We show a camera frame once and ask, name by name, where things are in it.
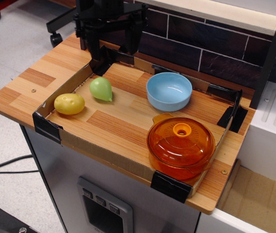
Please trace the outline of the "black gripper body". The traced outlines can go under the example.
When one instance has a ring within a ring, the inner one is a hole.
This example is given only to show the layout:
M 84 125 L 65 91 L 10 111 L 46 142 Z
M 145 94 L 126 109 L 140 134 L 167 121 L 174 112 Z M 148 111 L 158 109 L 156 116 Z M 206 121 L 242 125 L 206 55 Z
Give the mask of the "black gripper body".
M 137 39 L 147 25 L 145 3 L 123 0 L 77 0 L 74 15 L 76 36 L 96 38 L 100 33 L 125 31 L 127 39 Z

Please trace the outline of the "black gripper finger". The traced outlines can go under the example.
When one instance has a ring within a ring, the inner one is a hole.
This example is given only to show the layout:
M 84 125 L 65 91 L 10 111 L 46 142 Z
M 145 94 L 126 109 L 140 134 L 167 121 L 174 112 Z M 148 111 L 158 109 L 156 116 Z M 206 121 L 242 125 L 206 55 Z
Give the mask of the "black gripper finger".
M 99 33 L 95 30 L 86 29 L 86 46 L 91 53 L 92 59 L 101 60 Z
M 128 17 L 128 27 L 125 29 L 125 48 L 130 54 L 138 51 L 143 31 L 143 20 L 140 14 L 131 14 Z

